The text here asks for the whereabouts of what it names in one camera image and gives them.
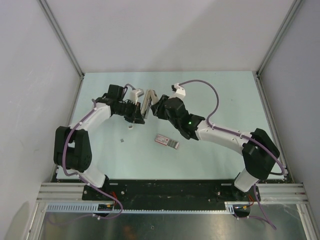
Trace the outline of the beige black stapler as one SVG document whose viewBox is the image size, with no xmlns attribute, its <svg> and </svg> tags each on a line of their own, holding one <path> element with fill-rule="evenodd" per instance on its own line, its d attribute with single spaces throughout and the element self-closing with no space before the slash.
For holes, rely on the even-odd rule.
<svg viewBox="0 0 320 240">
<path fill-rule="evenodd" d="M 148 118 L 151 106 L 156 104 L 158 101 L 159 101 L 159 98 L 158 98 L 155 90 L 148 89 L 146 91 L 145 96 L 144 96 L 143 103 L 142 103 L 141 110 L 140 110 L 143 119 Z"/>
</svg>

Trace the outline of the red staple box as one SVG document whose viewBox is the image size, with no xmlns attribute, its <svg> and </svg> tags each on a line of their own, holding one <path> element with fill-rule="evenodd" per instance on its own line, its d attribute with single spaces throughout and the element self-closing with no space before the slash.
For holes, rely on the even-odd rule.
<svg viewBox="0 0 320 240">
<path fill-rule="evenodd" d="M 176 140 L 173 140 L 169 137 L 166 137 L 164 135 L 160 135 L 158 134 L 154 140 L 156 143 L 167 146 L 167 147 L 171 147 L 173 149 L 178 149 L 178 147 L 180 146 L 180 143 Z"/>
</svg>

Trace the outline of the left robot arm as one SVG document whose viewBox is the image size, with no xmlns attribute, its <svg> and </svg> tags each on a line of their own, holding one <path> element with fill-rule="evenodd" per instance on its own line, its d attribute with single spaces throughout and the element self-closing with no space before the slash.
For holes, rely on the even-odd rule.
<svg viewBox="0 0 320 240">
<path fill-rule="evenodd" d="M 100 200 L 110 196 L 111 188 L 105 184 L 108 177 L 93 160 L 90 133 L 113 115 L 124 117 L 131 124 L 144 124 L 139 97 L 140 88 L 131 84 L 124 87 L 111 84 L 108 91 L 92 99 L 91 110 L 79 122 L 70 126 L 59 126 L 55 131 L 53 161 L 62 167 L 66 176 L 77 176 L 84 183 L 94 186 L 93 194 Z"/>
</svg>

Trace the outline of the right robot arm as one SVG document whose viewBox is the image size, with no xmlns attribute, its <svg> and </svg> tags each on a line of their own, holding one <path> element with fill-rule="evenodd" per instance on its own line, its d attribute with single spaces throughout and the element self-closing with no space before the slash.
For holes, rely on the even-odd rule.
<svg viewBox="0 0 320 240">
<path fill-rule="evenodd" d="M 251 187 L 273 174 L 279 164 L 280 152 L 269 135 L 260 128 L 249 133 L 227 129 L 210 123 L 206 118 L 189 113 L 178 97 L 163 95 L 151 106 L 152 114 L 169 121 L 187 140 L 206 141 L 235 151 L 243 157 L 244 169 L 234 179 L 231 196 L 242 201 Z"/>
</svg>

